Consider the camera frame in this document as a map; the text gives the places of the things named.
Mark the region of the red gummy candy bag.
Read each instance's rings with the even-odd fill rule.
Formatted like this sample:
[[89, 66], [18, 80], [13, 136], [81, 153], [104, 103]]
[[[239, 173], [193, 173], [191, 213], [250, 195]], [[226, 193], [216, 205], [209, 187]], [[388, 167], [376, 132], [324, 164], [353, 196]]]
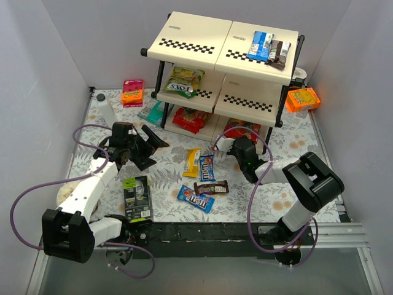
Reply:
[[239, 120], [239, 119], [234, 119], [230, 118], [227, 121], [227, 124], [224, 128], [224, 130], [229, 130], [225, 134], [227, 138], [241, 138], [241, 137], [248, 137], [250, 140], [252, 140], [255, 144], [257, 143], [257, 136], [251, 132], [253, 130], [256, 133], [259, 133], [261, 125], [259, 124], [254, 124], [251, 122]]

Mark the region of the green Fox's candy bag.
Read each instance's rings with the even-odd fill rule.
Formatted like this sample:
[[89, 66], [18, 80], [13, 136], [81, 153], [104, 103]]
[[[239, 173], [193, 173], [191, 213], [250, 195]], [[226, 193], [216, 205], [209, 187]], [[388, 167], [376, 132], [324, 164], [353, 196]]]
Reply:
[[184, 98], [193, 98], [205, 74], [202, 69], [175, 66], [164, 86], [165, 91], [175, 92]]

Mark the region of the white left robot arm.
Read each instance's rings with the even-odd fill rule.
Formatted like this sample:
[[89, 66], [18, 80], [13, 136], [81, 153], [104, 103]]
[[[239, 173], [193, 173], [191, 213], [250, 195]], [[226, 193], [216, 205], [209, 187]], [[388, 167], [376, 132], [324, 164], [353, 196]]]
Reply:
[[45, 254], [85, 263], [95, 247], [106, 242], [121, 243], [130, 237], [125, 217], [110, 214], [96, 222], [91, 215], [107, 185], [121, 168], [133, 162], [143, 171], [156, 161], [151, 157], [168, 143], [148, 126], [142, 126], [144, 140], [128, 122], [116, 122], [111, 135], [97, 147], [87, 174], [71, 195], [57, 209], [48, 209], [42, 216], [42, 241]]

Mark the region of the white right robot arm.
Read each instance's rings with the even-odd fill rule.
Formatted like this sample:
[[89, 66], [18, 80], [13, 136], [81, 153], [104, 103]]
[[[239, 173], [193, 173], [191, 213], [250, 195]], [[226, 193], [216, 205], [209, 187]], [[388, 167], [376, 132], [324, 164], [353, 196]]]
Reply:
[[319, 212], [344, 191], [344, 183], [315, 153], [307, 152], [297, 160], [264, 161], [247, 137], [235, 139], [227, 152], [235, 156], [244, 177], [261, 186], [287, 183], [297, 201], [262, 237], [272, 242], [288, 242]]

